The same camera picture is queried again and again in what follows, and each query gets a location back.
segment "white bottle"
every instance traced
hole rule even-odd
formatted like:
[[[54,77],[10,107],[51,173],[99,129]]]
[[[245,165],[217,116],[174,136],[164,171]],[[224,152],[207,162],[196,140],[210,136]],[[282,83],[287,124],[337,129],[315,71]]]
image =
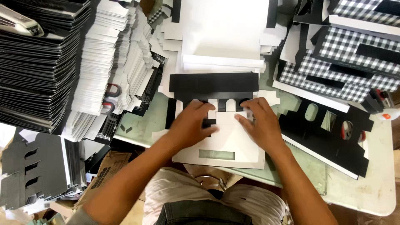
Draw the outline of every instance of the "white bottle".
[[[376,114],[381,120],[394,120],[400,116],[400,108],[386,108],[383,112]]]

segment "hand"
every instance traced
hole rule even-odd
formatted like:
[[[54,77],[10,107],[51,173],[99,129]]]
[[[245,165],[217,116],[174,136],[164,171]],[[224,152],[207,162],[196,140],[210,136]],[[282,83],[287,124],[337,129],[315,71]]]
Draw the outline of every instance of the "hand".
[[[265,98],[244,101],[240,106],[250,108],[256,120],[253,123],[241,115],[235,115],[235,119],[242,124],[260,148],[271,157],[282,149],[289,150],[282,139],[278,119]]]
[[[194,99],[174,120],[165,137],[171,140],[175,153],[197,144],[218,130],[217,127],[202,128],[209,110],[215,110],[214,105]]]

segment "white shorts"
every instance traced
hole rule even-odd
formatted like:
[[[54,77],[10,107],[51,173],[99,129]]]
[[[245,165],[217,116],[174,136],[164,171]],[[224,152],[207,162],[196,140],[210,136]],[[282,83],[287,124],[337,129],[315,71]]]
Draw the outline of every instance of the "white shorts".
[[[154,225],[164,203],[211,199],[251,216],[254,225],[278,225],[286,204],[276,194],[251,185],[233,185],[216,199],[188,173],[161,168],[146,186],[143,225]]]

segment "checkered pattern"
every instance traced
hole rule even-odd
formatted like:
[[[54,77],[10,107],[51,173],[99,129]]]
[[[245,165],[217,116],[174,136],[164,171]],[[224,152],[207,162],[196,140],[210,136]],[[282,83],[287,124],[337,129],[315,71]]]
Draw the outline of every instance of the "checkered pattern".
[[[356,51],[360,44],[400,52],[400,42],[330,27],[328,28],[328,33],[317,55],[323,58],[352,64],[353,66],[370,68],[372,69],[371,72],[382,71],[388,74],[395,74],[400,78],[400,65],[376,58],[357,55]]]
[[[353,102],[363,102],[370,88],[346,83],[342,89],[326,87],[322,84],[306,80],[307,75],[294,71],[295,64],[286,62],[279,81],[334,98],[341,98]]]
[[[152,15],[151,17],[149,17],[149,18],[147,19],[148,24],[154,23],[154,21],[156,21],[156,20],[161,16],[161,14],[162,14],[162,7],[159,8],[159,9],[156,11],[156,13],[154,13],[154,15]]]
[[[357,20],[400,27],[399,16],[374,11],[382,1],[383,0],[340,0],[336,8],[333,10],[333,14]]]
[[[363,87],[377,88],[394,92],[400,85],[400,80],[386,76],[374,75],[371,79],[348,75],[340,72],[330,71],[331,63],[311,57],[312,50],[307,50],[306,55],[298,70],[299,73],[307,76],[316,76],[329,80],[336,80],[343,83],[354,84]]]

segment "table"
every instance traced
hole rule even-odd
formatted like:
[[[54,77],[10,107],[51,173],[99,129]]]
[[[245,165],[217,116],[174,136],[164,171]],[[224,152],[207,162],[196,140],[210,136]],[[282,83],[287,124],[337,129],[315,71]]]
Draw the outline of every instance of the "table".
[[[267,61],[265,73],[260,75],[260,90],[275,90],[281,98],[280,105],[272,106],[273,111],[280,115],[288,110],[294,110],[300,100],[287,92],[272,88],[272,77],[276,60],[272,57]],[[118,126],[114,138],[132,144],[150,147],[152,132],[165,129],[168,98],[162,93],[156,93],[144,117],[127,113],[120,121],[125,129],[132,127],[128,133]],[[394,182],[394,158],[392,150],[392,130],[390,121],[380,121],[371,115],[375,121],[371,132],[367,132],[369,166],[366,177],[354,180],[320,160],[308,155],[300,149],[287,143],[297,162],[311,180],[314,187],[327,203],[334,203],[347,208],[379,216],[387,216],[396,206]],[[221,170],[238,174],[253,180],[282,187],[275,166],[266,156],[266,166],[258,169],[221,168]]]

